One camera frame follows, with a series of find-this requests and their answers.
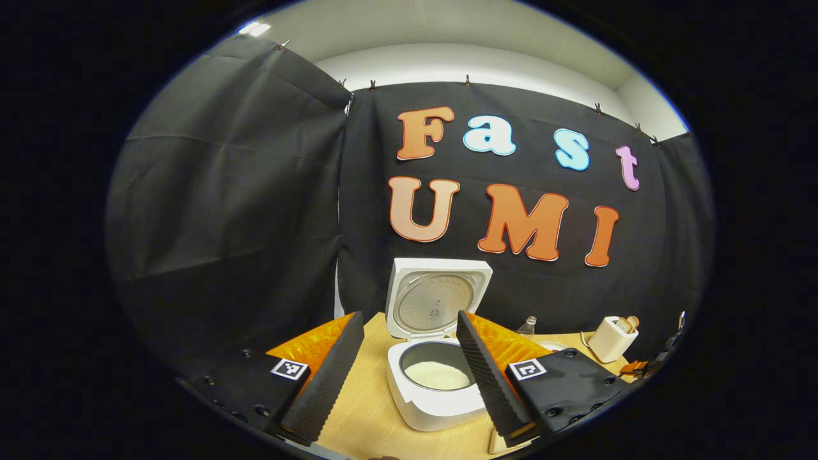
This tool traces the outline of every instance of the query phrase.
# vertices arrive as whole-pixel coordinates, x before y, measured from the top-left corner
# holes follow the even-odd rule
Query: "blue letter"
[[[557,151],[557,161],[563,168],[577,171],[588,168],[591,159],[588,158],[588,140],[585,136],[570,129],[557,129],[554,132],[554,142],[560,148]]]
[[[463,143],[472,151],[493,151],[502,156],[511,155],[517,146],[511,143],[511,125],[498,116],[481,115],[469,120],[471,129],[463,136]]]

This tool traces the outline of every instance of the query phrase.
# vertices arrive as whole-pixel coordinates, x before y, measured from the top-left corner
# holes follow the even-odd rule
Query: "wooden table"
[[[593,332],[586,332],[586,341]],[[579,333],[535,336],[576,348],[596,360],[582,344]],[[378,313],[364,326],[364,340],[344,387],[326,420],[317,444],[356,460],[395,457],[400,460],[494,458],[488,452],[494,425],[488,414],[443,431],[411,429],[401,418],[386,381],[386,353],[404,340],[386,331],[385,316]],[[627,364],[623,357],[603,366],[613,373]]]

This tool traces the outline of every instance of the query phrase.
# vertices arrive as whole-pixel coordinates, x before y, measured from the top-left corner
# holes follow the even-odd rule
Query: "orange letter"
[[[492,217],[488,221],[486,237],[477,243],[480,250],[501,253],[506,250],[503,232],[508,232],[511,250],[519,254],[536,233],[534,243],[525,254],[537,260],[557,260],[557,237],[560,235],[562,213],[568,208],[568,200],[555,193],[540,198],[531,214],[526,214],[523,197],[511,185],[492,184],[486,189],[492,198]]]
[[[398,235],[407,240],[428,243],[446,233],[449,227],[449,212],[452,209],[452,196],[460,190],[459,183],[442,179],[429,183],[429,188],[434,190],[434,212],[432,222],[425,227],[416,224],[411,218],[412,202],[415,200],[415,190],[420,188],[420,181],[398,176],[389,180],[389,187],[392,188],[389,222]]]
[[[438,119],[452,121],[455,113],[448,107],[437,107],[398,115],[398,120],[403,122],[403,147],[398,151],[399,160],[417,160],[434,155],[434,147],[426,145],[426,136],[432,138],[432,142],[443,139],[443,123]]]
[[[597,206],[596,236],[591,252],[585,256],[585,263],[592,267],[604,267],[610,262],[608,248],[611,246],[611,236],[614,234],[614,224],[619,220],[619,213],[608,206]]]

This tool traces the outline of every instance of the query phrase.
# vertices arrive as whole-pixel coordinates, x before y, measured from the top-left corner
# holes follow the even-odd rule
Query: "black fabric backdrop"
[[[106,249],[124,308],[184,377],[333,317],[337,188],[350,93],[276,43],[229,38],[133,127]]]
[[[408,110],[448,106],[455,119],[444,123],[435,153],[398,160]],[[476,152],[463,144],[467,122],[495,115],[512,126],[516,151],[509,156]],[[557,129],[582,133],[590,143],[584,171],[563,168],[555,158]],[[622,180],[616,148],[629,146],[638,159],[636,192]],[[437,241],[400,237],[389,222],[394,176],[418,178],[413,220],[431,220],[434,179],[457,181],[451,220]],[[569,200],[554,262],[478,249],[492,213],[486,187],[517,187],[531,212],[545,193]],[[539,333],[592,331],[604,316],[636,315],[640,336],[627,353],[648,359],[676,329],[676,318],[698,304],[712,253],[712,204],[706,172],[689,137],[654,146],[635,127],[558,97],[517,88],[463,83],[409,83],[355,92],[349,109],[340,165],[339,208],[343,233],[339,253],[339,296],[345,310],[365,319],[385,308],[395,257],[478,259],[494,270],[478,314],[515,329],[537,316]],[[584,258],[596,234],[594,208],[619,212],[609,265],[589,267]]]

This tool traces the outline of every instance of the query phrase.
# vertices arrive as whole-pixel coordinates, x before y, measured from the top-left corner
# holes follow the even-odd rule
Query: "rice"
[[[460,369],[434,361],[413,364],[405,372],[418,385],[435,390],[458,390],[469,385],[468,376]]]

